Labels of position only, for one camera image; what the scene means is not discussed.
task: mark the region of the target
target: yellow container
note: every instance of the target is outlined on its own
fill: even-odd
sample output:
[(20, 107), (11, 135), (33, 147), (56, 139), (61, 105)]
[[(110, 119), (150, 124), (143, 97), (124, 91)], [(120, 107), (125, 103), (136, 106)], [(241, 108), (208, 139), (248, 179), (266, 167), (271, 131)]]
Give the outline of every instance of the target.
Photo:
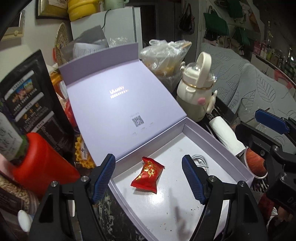
[(92, 15), (100, 11), (99, 0), (69, 0), (68, 14), (70, 21)]

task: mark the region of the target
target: red candy wrapper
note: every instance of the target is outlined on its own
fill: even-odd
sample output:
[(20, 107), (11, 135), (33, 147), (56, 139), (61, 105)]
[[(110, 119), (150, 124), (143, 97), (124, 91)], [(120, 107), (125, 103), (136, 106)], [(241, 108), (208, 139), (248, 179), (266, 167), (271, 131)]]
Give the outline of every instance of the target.
[(142, 157), (144, 166), (139, 176), (131, 182), (131, 186), (157, 193), (156, 181), (164, 166), (149, 157)]

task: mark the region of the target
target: red tube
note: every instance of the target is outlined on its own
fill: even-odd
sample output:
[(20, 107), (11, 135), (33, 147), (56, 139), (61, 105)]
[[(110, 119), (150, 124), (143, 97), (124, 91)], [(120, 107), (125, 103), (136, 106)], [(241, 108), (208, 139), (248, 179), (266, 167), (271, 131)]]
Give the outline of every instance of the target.
[(27, 154), (13, 176), (17, 182), (37, 195), (44, 195), (52, 181), (72, 183), (80, 178), (75, 167), (57, 153), (38, 133), (27, 134)]

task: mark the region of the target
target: hanging bag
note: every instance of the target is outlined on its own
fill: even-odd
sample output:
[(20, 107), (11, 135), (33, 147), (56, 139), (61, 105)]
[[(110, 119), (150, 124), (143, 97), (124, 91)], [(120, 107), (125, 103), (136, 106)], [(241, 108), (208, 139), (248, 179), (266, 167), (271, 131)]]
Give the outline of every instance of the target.
[(248, 35), (243, 28), (236, 27), (236, 31), (233, 38), (236, 39), (237, 42), (240, 43), (241, 45), (250, 46)]
[(204, 13), (204, 16), (207, 31), (217, 33), (220, 36), (229, 35), (229, 29), (226, 21), (218, 16), (212, 6), (209, 7), (208, 13)]
[(180, 22), (179, 29), (187, 34), (193, 34), (195, 29), (194, 16), (192, 15), (191, 5), (187, 4), (186, 10), (183, 12)]
[(242, 6), (240, 5), (239, 0), (226, 0), (228, 3), (228, 13), (232, 18), (242, 18)]

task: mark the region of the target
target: clear plastic container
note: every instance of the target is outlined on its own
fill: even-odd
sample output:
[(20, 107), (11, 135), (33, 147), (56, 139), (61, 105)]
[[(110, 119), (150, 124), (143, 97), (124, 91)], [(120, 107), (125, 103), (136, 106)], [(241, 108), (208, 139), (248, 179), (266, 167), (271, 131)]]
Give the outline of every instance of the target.
[(34, 215), (38, 205), (39, 200), (33, 192), (0, 174), (0, 208), (12, 214), (24, 210)]

